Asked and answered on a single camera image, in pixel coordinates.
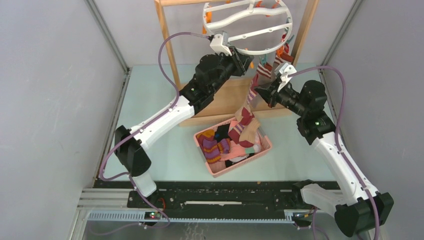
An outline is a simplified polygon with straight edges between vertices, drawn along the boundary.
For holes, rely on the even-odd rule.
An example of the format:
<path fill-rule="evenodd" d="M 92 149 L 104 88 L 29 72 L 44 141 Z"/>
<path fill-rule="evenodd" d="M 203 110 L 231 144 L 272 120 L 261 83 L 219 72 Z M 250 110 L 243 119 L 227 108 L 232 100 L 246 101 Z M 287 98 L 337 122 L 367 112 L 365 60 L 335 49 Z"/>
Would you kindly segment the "beige red striped sock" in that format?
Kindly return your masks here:
<path fill-rule="evenodd" d="M 248 93 L 244 103 L 235 113 L 236 120 L 243 126 L 247 126 L 254 117 L 251 110 L 251 102 L 257 96 L 257 92 L 254 90 L 254 88 L 258 85 L 258 78 L 259 74 L 256 73 L 250 82 Z"/>

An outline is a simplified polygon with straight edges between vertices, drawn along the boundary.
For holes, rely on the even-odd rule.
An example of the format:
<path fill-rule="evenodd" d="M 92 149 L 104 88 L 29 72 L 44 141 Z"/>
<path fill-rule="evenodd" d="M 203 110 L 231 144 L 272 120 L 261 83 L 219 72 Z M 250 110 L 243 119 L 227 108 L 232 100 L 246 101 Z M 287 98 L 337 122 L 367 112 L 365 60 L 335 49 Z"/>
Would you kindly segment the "orange cuffed grey sock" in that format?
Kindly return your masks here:
<path fill-rule="evenodd" d="M 278 67 L 281 64 L 292 64 L 294 62 L 294 57 L 289 55 L 285 50 L 278 49 L 275 52 L 275 58 L 273 62 L 274 67 Z"/>

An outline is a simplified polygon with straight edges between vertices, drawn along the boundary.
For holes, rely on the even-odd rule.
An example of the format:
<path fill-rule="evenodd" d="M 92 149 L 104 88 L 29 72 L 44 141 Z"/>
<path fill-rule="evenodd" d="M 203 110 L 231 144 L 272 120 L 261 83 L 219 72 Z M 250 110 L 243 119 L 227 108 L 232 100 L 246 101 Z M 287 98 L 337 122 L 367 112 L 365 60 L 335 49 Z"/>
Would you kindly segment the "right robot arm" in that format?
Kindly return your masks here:
<path fill-rule="evenodd" d="M 384 225 L 394 199 L 388 192 L 380 193 L 343 146 L 333 120 L 324 111 L 325 86 L 308 80 L 297 92 L 290 83 L 280 87 L 275 81 L 257 86 L 255 91 L 269 107 L 279 104 L 299 116 L 296 121 L 299 133 L 323 156 L 341 190 L 341 194 L 335 194 L 312 180 L 304 180 L 293 186 L 291 204 L 297 209 L 312 205 L 324 211 L 334 217 L 347 237 Z"/>

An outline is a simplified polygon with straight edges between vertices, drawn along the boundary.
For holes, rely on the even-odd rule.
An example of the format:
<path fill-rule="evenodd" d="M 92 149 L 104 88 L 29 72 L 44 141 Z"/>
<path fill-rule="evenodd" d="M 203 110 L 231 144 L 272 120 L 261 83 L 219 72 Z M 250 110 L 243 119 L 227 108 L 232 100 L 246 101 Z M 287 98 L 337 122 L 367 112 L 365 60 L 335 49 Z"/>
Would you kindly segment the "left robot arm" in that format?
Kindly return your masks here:
<path fill-rule="evenodd" d="M 146 150 L 176 125 L 205 109 L 226 81 L 245 75 L 254 59 L 235 47 L 229 50 L 230 55 L 204 55 L 192 79 L 170 104 L 152 117 L 130 128 L 121 125 L 115 130 L 113 152 L 126 168 L 130 182 L 139 193 L 138 201 L 145 208 L 153 208 L 158 202 L 157 186 L 149 173 L 152 162 Z"/>

